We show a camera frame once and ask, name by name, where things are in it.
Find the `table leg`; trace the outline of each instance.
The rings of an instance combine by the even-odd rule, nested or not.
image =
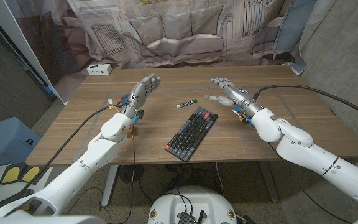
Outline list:
[[[112,187],[114,186],[114,182],[116,181],[117,170],[118,170],[118,165],[110,166],[110,170],[107,176],[106,186],[104,187],[104,192],[101,202],[101,205],[103,207],[106,207],[110,202]]]
[[[267,161],[259,161],[258,164],[259,164],[260,170],[262,171],[262,175],[264,176],[264,180],[265,180],[271,201],[273,203],[279,202],[280,199],[278,198],[276,185],[273,180],[272,172],[270,171],[268,162]]]

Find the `yellow sticker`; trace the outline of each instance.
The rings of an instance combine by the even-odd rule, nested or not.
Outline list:
[[[37,175],[40,172],[40,168],[39,167],[33,167],[31,168],[29,171],[27,171],[27,173],[23,176],[22,181],[24,182],[30,182],[30,180],[32,180],[35,175]]]
[[[13,181],[17,181],[19,178],[20,168],[13,167],[12,169],[8,170],[5,174],[4,179],[2,180],[3,184],[10,183]]]

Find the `wire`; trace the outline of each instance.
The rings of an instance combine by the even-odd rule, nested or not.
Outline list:
[[[86,190],[80,195],[80,197],[74,202],[73,206],[71,206],[71,208],[64,213],[64,215],[68,215],[68,214],[70,215],[71,210],[75,207],[75,205],[78,203],[78,201],[80,201],[80,199],[82,198],[82,196],[84,196],[85,193],[89,192],[89,191],[92,190],[92,189],[98,189],[99,192],[103,195],[103,191],[102,191],[99,187],[90,187],[90,188],[86,189]],[[110,222],[111,222],[111,215],[110,215],[109,211],[107,211],[106,208],[104,208],[104,210],[105,210],[106,213],[109,215]]]
[[[319,93],[321,95],[324,95],[324,96],[328,96],[334,100],[338,100],[339,102],[341,103],[344,103],[346,104],[347,106],[350,106],[351,108],[355,109],[358,111],[358,106],[346,101],[346,100],[343,100],[342,98],[339,98],[337,96],[334,96],[332,94],[329,94],[329,93],[326,93],[324,91],[321,91],[321,90],[317,90],[315,88],[312,88],[312,87],[308,87],[308,86],[303,86],[303,85],[270,85],[270,86],[265,86],[263,88],[261,88],[260,90],[256,91],[254,97],[252,97],[254,100],[256,100],[259,96],[259,94],[264,91],[264,90],[268,90],[270,88],[278,88],[278,87],[288,87],[288,88],[302,88],[302,89],[306,89],[306,90],[310,90],[310,91],[313,91],[315,93]]]
[[[217,162],[215,162],[215,165],[216,165],[216,172],[218,173],[219,181],[220,181],[220,183],[221,183],[221,188],[222,188],[222,196],[224,197],[224,192],[223,192],[223,184],[222,184],[222,179],[221,179],[221,176],[219,175],[218,163],[217,163]]]
[[[128,221],[129,217],[131,216],[132,212],[132,205],[134,201],[134,176],[135,176],[135,139],[134,139],[134,128],[132,128],[132,145],[134,148],[134,169],[132,170],[132,183],[131,183],[131,207],[129,207],[129,214],[127,218],[120,224],[124,224],[126,221]]]
[[[285,167],[288,169],[289,173],[291,174],[292,178],[295,180],[296,184],[298,185],[298,187],[303,191],[303,193],[313,202],[315,203],[318,207],[320,207],[322,210],[324,210],[326,213],[330,214],[332,217],[337,218],[338,220],[342,221],[342,222],[346,222],[346,223],[351,223],[343,218],[339,218],[336,215],[332,214],[331,212],[329,212],[328,210],[326,210],[324,207],[322,207],[319,203],[317,203],[315,200],[313,200],[313,198],[310,197],[310,195],[308,193],[306,193],[306,191],[303,189],[303,187],[299,184],[298,180],[296,179],[295,175],[292,173],[291,169],[288,167],[287,163],[285,162],[285,160],[277,153],[277,151],[274,149],[274,147],[268,142],[267,144],[269,144],[269,146],[273,149],[273,151],[279,156],[279,158],[281,159],[281,161],[284,163]]]
[[[175,193],[166,193],[166,194],[163,194],[162,196],[164,196],[164,195],[177,195],[177,196],[180,196],[180,197],[184,197],[185,199],[187,199],[187,201],[189,201],[189,203],[190,203],[190,205],[191,205],[190,215],[193,214],[193,204],[192,204],[192,202],[190,201],[190,199],[188,199],[186,196],[180,195],[180,194],[175,194]]]
[[[74,137],[74,135],[84,126],[84,124],[86,122],[88,122],[93,116],[95,116],[96,114],[104,111],[105,109],[108,109],[110,106],[105,106],[104,108],[101,108],[99,110],[97,110],[96,112],[94,112],[93,114],[91,114],[89,117],[87,117],[82,124],[80,124],[80,126],[73,132],[73,134],[71,134],[70,137],[68,137],[68,139],[62,144],[62,146],[60,146],[59,150],[52,156],[52,158],[49,159],[49,161],[44,165],[44,167],[40,170],[40,172],[35,175],[35,177],[33,179],[31,179],[24,187],[23,189],[17,194],[17,197],[15,200],[19,199],[19,197],[25,192],[25,190],[27,190],[30,185],[32,185],[32,183],[38,179],[38,177],[43,174],[45,172],[46,169],[48,169],[49,165],[53,162],[53,160],[55,160],[55,158],[59,155],[59,153],[63,150],[63,148],[67,145],[67,143]]]
[[[178,194],[179,194],[179,196],[180,196],[180,198],[181,198],[181,200],[183,201],[183,203],[185,204],[185,213],[187,213],[187,206],[186,206],[186,202],[185,202],[185,200],[183,199],[183,196],[180,194],[180,192],[179,192],[179,188],[177,187],[177,191],[178,191]]]
[[[165,187],[163,186],[163,184],[162,184],[162,182],[161,182],[161,170],[160,170],[159,167],[157,167],[157,166],[148,167],[146,170],[143,171],[143,174],[144,174],[147,170],[149,170],[149,169],[151,169],[151,168],[157,168],[157,169],[158,169],[159,176],[160,176],[160,185],[161,185],[161,188],[163,188],[163,190],[165,191]],[[143,194],[147,197],[147,199],[148,199],[151,203],[154,203],[153,200],[152,200],[152,199],[144,192],[144,190],[143,190],[143,187],[142,187],[142,177],[143,177],[143,174],[142,174],[142,176],[141,176],[140,179],[139,179],[139,187],[140,187],[140,190],[143,192]]]

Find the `white power strip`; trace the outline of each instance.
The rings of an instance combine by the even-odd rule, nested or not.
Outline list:
[[[112,68],[110,64],[90,65],[87,71],[90,75],[109,75]]]

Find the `black cable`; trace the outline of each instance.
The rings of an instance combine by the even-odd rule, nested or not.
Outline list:
[[[190,206],[191,206],[190,215],[193,213],[193,204],[192,204],[192,202],[191,202],[186,196],[180,195],[180,194],[175,194],[175,193],[166,193],[166,194],[163,194],[162,196],[164,196],[164,195],[176,195],[176,196],[184,197],[184,198],[187,199],[187,201],[189,201],[189,203],[190,203]]]
[[[185,213],[187,213],[187,205],[186,205],[186,202],[185,202],[185,200],[183,199],[183,196],[180,194],[178,187],[177,187],[177,191],[178,191],[178,194],[179,194],[181,200],[182,200],[183,203],[185,204]]]
[[[68,215],[68,214],[71,215],[71,214],[70,214],[71,210],[75,207],[75,205],[78,203],[78,201],[80,201],[80,199],[82,198],[82,196],[84,196],[85,193],[87,193],[88,191],[90,191],[90,190],[92,190],[92,189],[98,189],[99,192],[103,195],[103,191],[102,191],[99,187],[90,187],[90,188],[86,189],[86,190],[80,195],[80,197],[74,202],[73,206],[71,206],[71,208],[64,213],[64,215]],[[106,213],[109,215],[110,222],[111,222],[111,215],[110,215],[109,211],[107,211],[106,208],[104,208],[104,210],[105,210]]]
[[[148,167],[146,170],[143,171],[141,177],[139,178],[139,187],[140,187],[140,190],[142,191],[142,193],[147,197],[147,199],[148,199],[151,203],[154,203],[153,200],[146,194],[146,192],[143,190],[143,187],[142,187],[142,177],[143,177],[143,174],[144,174],[147,170],[149,170],[149,169],[151,169],[151,168],[157,168],[157,169],[158,169],[158,172],[159,172],[159,174],[160,174],[159,176],[160,176],[160,185],[161,185],[161,188],[162,188],[164,191],[166,191],[166,190],[165,190],[165,187],[163,186],[163,184],[162,184],[162,182],[161,182],[161,170],[160,170],[160,168],[157,167],[157,166]]]
[[[303,187],[299,184],[298,180],[296,179],[295,175],[292,173],[291,169],[288,167],[286,161],[277,153],[277,151],[274,149],[274,147],[268,142],[267,144],[269,144],[269,146],[273,149],[273,151],[277,154],[277,156],[281,159],[281,161],[284,163],[285,167],[288,169],[288,171],[290,172],[292,178],[295,180],[296,184],[298,185],[298,187],[303,191],[303,193],[314,203],[316,204],[319,208],[321,208],[322,210],[324,210],[326,213],[330,214],[332,217],[337,218],[338,220],[342,221],[342,222],[346,222],[346,223],[351,223],[343,218],[339,218],[336,215],[332,214],[331,212],[329,212],[328,210],[326,210],[324,207],[322,207],[319,203],[317,203],[315,200],[313,200],[313,198],[311,198],[309,196],[308,193],[306,193],[306,191],[303,189]]]
[[[342,98],[339,98],[337,96],[334,96],[332,94],[329,94],[329,93],[326,93],[324,91],[321,91],[321,90],[318,90],[318,89],[315,89],[315,88],[312,88],[312,87],[308,87],[308,86],[303,86],[303,85],[270,85],[270,86],[265,86],[263,88],[261,88],[260,90],[256,91],[254,97],[252,97],[254,100],[256,100],[259,96],[259,94],[264,91],[264,90],[268,90],[270,88],[278,88],[278,87],[289,87],[289,88],[302,88],[302,89],[306,89],[306,90],[310,90],[310,91],[313,91],[315,93],[319,93],[321,95],[324,95],[324,96],[328,96],[334,100],[338,100],[339,102],[341,103],[344,103],[346,104],[347,106],[350,106],[351,108],[355,109],[358,111],[358,106],[352,104],[351,102],[348,102],[346,100],[343,100]]]
[[[185,180],[186,182],[191,182],[191,180],[185,179],[185,178],[183,177],[183,175],[182,175],[184,172],[190,172],[190,171],[187,171],[188,169],[192,169],[192,168],[183,169],[180,173],[178,173],[178,175],[179,175],[183,180]],[[216,179],[215,179],[215,178],[218,178],[218,176],[217,176],[214,172],[211,172],[211,171],[209,171],[209,170],[203,170],[203,169],[192,169],[192,171],[193,171],[193,170],[194,170],[194,171],[197,171],[197,173],[198,173],[200,176],[202,176],[202,175],[201,175],[199,172],[203,172],[206,177],[208,177],[208,178],[210,178],[211,180],[214,181],[215,188],[217,189],[217,191],[220,192],[221,195],[223,194],[222,191],[221,191],[221,189],[220,189],[220,187],[219,187],[219,185],[218,185],[218,183],[216,182]],[[215,176],[215,178],[210,177],[210,176],[207,174],[207,172],[209,172],[210,174],[213,174],[213,175]],[[207,186],[205,186],[205,185],[203,185],[203,184],[201,184],[201,183],[197,183],[197,185],[202,185],[203,187],[207,187]]]
[[[120,224],[124,224],[126,221],[128,221],[129,217],[131,216],[132,212],[132,204],[134,201],[134,176],[135,176],[135,139],[134,139],[134,129],[132,128],[132,143],[134,148],[134,169],[132,170],[132,183],[131,183],[131,207],[129,207],[129,214],[127,218]]]
[[[97,115],[98,113],[104,111],[105,109],[108,109],[110,106],[105,106],[104,108],[101,108],[99,110],[97,110],[95,113],[91,114],[89,117],[87,117],[82,124],[73,132],[73,134],[71,134],[70,137],[68,137],[68,139],[62,144],[62,146],[60,146],[60,149],[52,156],[52,158],[49,159],[49,161],[44,165],[44,167],[40,170],[40,172],[38,172],[37,175],[35,175],[35,177],[33,179],[31,179],[24,187],[23,189],[17,194],[16,200],[19,199],[20,195],[23,194],[23,192],[25,190],[27,190],[30,185],[32,185],[32,183],[38,179],[38,177],[44,173],[44,171],[46,169],[48,169],[49,165],[53,162],[53,160],[59,155],[59,153],[63,150],[63,148],[67,145],[67,143],[74,137],[74,135],[84,126],[84,124],[86,122],[88,122],[93,116]]]

